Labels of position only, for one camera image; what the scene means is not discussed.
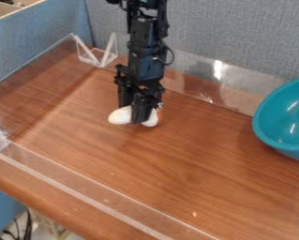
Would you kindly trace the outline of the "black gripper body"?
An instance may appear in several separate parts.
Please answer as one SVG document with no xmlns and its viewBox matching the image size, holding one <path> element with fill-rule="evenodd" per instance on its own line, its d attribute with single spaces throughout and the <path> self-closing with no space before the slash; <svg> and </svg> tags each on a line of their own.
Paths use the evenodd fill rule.
<svg viewBox="0 0 299 240">
<path fill-rule="evenodd" d="M 145 78 L 142 77 L 131 77 L 130 68 L 122 64 L 115 66 L 117 75 L 114 77 L 115 84 L 129 85 L 134 87 L 134 94 L 141 93 L 146 96 L 151 97 L 153 107 L 155 109 L 163 108 L 163 94 L 166 92 L 166 88 L 163 87 L 161 81 L 165 77 L 166 67 L 162 64 L 153 65 L 149 67 L 150 75 Z"/>
</svg>

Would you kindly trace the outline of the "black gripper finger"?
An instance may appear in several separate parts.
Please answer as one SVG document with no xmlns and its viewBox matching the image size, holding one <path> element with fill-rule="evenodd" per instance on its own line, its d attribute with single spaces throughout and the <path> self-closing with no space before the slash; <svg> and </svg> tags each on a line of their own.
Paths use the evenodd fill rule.
<svg viewBox="0 0 299 240">
<path fill-rule="evenodd" d="M 150 96 L 141 93 L 134 95 L 131 103 L 131 122 L 141 124 L 150 120 L 150 114 L 153 111 L 153 100 Z"/>
<path fill-rule="evenodd" d="M 129 85 L 118 86 L 118 101 L 119 106 L 130 106 L 134 100 L 134 87 Z"/>
</svg>

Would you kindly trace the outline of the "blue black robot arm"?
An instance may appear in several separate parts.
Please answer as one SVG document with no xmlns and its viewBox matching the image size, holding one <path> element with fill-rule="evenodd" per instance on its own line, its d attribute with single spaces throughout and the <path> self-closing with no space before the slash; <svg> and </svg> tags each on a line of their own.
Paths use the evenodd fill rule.
<svg viewBox="0 0 299 240">
<path fill-rule="evenodd" d="M 153 111 L 162 107 L 165 77 L 170 46 L 169 0 L 106 0 L 127 12 L 130 41 L 129 64 L 117 65 L 119 107 L 131 107 L 131 122 L 145 123 Z"/>
</svg>

